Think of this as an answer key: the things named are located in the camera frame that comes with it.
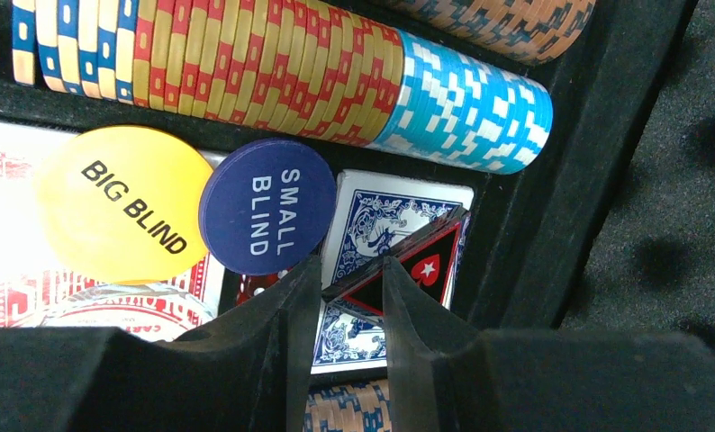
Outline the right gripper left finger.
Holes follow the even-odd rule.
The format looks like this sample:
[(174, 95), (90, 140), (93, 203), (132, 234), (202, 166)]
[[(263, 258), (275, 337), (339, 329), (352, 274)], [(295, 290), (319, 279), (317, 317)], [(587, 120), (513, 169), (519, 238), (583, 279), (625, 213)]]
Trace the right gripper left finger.
[(0, 328), (0, 431), (299, 431), (320, 305), (309, 256), (171, 342)]

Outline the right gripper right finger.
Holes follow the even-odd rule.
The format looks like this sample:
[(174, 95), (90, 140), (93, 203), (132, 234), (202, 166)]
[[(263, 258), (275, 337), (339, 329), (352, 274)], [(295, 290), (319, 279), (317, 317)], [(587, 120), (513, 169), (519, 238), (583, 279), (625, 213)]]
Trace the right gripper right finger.
[(715, 355), (680, 332), (478, 330), (383, 262), (395, 431), (715, 431)]

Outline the red triangular dealer button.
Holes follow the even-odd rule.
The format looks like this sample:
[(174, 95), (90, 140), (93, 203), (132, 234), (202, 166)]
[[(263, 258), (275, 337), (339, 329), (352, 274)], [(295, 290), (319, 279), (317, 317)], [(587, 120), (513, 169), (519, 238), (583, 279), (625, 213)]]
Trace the red triangular dealer button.
[(461, 206), (439, 216), (328, 286), (322, 292), (323, 300), (378, 326), (384, 316), (384, 258), (393, 257), (422, 291), (443, 302), (469, 216), (470, 212)]

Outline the blue small blind button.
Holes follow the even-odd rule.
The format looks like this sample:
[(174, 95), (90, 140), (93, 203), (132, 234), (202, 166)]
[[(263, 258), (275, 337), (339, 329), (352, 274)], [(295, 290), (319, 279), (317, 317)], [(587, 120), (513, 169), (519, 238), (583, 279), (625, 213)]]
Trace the blue small blind button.
[(225, 268), (269, 275), (314, 251), (335, 207), (335, 177), (318, 152), (291, 139), (261, 139), (214, 169), (200, 200), (199, 228)]

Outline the blue playing card deck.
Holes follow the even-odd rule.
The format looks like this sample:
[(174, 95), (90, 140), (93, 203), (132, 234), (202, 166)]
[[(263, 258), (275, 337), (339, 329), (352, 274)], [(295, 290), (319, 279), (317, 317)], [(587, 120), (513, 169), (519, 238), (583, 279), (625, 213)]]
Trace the blue playing card deck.
[[(464, 185), (355, 169), (339, 173), (337, 187), (336, 211), (321, 250), (324, 287), (445, 212), (457, 206), (470, 209), (475, 196), (473, 189)], [(321, 306), (313, 374), (385, 365), (385, 333), (381, 328), (326, 304)]]

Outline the orange big blind button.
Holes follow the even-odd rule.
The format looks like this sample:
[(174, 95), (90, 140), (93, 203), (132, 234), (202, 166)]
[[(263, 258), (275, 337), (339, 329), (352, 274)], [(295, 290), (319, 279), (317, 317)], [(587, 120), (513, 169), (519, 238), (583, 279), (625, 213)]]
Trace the orange big blind button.
[(167, 280), (207, 255), (198, 206), (212, 172), (197, 150), (160, 130), (81, 133), (34, 174), (43, 234), (61, 264), (96, 281)]

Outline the red playing card deck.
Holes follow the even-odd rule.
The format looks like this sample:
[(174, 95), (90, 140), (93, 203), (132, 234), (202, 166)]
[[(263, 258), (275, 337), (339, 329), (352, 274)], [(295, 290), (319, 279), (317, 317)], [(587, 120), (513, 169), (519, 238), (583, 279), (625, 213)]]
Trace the red playing card deck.
[(74, 135), (0, 121), (0, 328), (114, 326), (171, 341), (215, 319), (225, 269), (213, 256), (163, 282), (125, 285), (55, 258), (37, 220), (33, 174)]

